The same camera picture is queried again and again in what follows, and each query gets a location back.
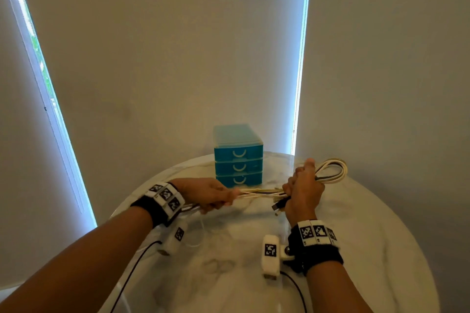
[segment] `wristband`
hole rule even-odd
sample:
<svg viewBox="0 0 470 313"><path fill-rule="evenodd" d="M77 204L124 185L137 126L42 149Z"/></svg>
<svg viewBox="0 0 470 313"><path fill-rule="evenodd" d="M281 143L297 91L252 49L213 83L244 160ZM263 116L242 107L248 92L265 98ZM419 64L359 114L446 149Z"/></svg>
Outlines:
<svg viewBox="0 0 470 313"><path fill-rule="evenodd" d="M177 217L185 201L171 183L159 182L152 186L132 206L139 206L149 212L153 227L162 223L169 226Z"/></svg>
<svg viewBox="0 0 470 313"><path fill-rule="evenodd" d="M289 254L295 256L291 267L307 275L309 269L326 261L344 264L335 233L322 221L300 221L289 235Z"/></svg>

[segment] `drawer handle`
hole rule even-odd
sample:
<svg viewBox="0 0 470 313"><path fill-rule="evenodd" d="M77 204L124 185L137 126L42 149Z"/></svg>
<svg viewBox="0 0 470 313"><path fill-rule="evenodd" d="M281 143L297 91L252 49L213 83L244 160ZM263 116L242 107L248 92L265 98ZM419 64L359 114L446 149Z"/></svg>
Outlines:
<svg viewBox="0 0 470 313"><path fill-rule="evenodd" d="M245 181L246 181L246 177L243 179L243 181L240 181L240 182L238 182L236 179L234 179L235 184L244 184Z"/></svg>
<svg viewBox="0 0 470 313"><path fill-rule="evenodd" d="M246 164L245 164L245 166L243 166L243 167L240 168L240 169L236 168L235 165L234 165L233 167L234 167L234 170L235 170L235 171L241 172L241 171L243 171L243 170L246 168Z"/></svg>
<svg viewBox="0 0 470 313"><path fill-rule="evenodd" d="M233 154L235 157L243 157L243 156L246 155L246 149L243 151L243 154L241 154L241 155L237 155L237 154L235 153L235 150L232 151L232 154Z"/></svg>

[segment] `forearm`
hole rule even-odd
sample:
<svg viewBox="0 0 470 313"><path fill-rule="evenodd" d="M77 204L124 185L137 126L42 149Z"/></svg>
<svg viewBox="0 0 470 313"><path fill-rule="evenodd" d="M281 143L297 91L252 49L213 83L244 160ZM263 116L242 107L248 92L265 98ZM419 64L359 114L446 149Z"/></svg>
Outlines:
<svg viewBox="0 0 470 313"><path fill-rule="evenodd" d="M127 209L48 262L0 304L0 313L97 312L151 229L147 211Z"/></svg>
<svg viewBox="0 0 470 313"><path fill-rule="evenodd" d="M315 313L371 313L342 264L326 261L307 272Z"/></svg>

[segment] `hand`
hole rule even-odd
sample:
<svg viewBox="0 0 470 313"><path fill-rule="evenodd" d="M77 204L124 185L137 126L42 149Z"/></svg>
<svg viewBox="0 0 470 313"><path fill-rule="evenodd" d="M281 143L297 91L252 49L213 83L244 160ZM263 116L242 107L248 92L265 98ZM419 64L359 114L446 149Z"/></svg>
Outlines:
<svg viewBox="0 0 470 313"><path fill-rule="evenodd" d="M201 213L232 205L240 194L239 189L229 190L215 178L175 178L170 181L183 196L186 203L197 203Z"/></svg>
<svg viewBox="0 0 470 313"><path fill-rule="evenodd" d="M325 185L315 180L315 160L307 159L303 167L296 168L295 173L282 189L291 199L287 201L285 212L291 227L299 221L317 219L315 208L320 203Z"/></svg>

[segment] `round table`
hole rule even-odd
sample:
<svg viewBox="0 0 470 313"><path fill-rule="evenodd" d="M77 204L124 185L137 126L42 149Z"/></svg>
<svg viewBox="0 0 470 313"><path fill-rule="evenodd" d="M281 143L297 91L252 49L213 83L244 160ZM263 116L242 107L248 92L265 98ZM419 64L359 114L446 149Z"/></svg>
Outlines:
<svg viewBox="0 0 470 313"><path fill-rule="evenodd" d="M291 155L265 152L262 187L280 187L301 163ZM154 182L177 177L215 177L214 155L157 174L127 197L113 215L128 208ZM146 255L115 313L303 312L299 294L287 278L271 281L261 273L264 235L279 235L281 243L286 243L290 230L284 214L274 215L272 204L269 198L239 199L232 207L188 217L185 240L193 247L181 245L174 257L163 257L155 250ZM326 185L317 216L334 230L344 267L374 312L439 311L434 280L416 240L373 193L349 177ZM161 230L152 230L145 244L156 240ZM288 267L283 270L300 286L311 312L305 278ZM117 291L101 312L109 312L116 296Z"/></svg>

